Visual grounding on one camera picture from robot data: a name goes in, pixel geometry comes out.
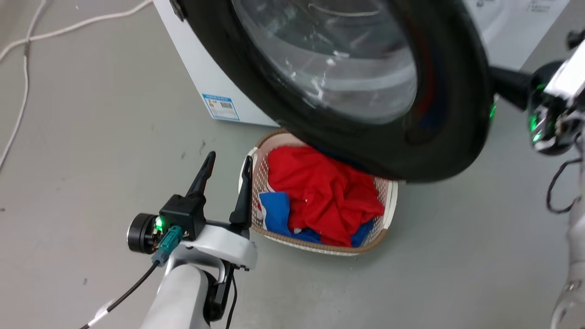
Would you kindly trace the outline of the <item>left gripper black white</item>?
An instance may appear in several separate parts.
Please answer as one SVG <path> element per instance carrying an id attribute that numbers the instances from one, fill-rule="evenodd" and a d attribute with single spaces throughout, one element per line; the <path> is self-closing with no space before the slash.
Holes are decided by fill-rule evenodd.
<path id="1" fill-rule="evenodd" d="M 185 264 L 255 269 L 258 252 L 245 228 L 251 227 L 253 159 L 246 156 L 243 162 L 239 195 L 228 224 L 207 221 L 203 214 L 203 195 L 216 157 L 215 151 L 207 154 L 185 196 L 171 196 L 159 214 L 134 217 L 127 232 L 131 251 L 154 256 L 167 270 Z"/>

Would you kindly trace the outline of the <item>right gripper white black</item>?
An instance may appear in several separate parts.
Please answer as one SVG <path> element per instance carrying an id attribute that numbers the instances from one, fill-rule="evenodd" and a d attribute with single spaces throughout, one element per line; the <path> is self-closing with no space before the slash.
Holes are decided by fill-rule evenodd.
<path id="1" fill-rule="evenodd" d="M 577 105 L 545 92 L 562 64 L 562 60 L 556 60 L 541 66 L 535 73 L 489 67 L 495 95 L 520 111 L 527 108 L 532 148 L 545 156 L 568 152 L 583 129 L 581 121 L 568 118 L 577 110 Z"/>

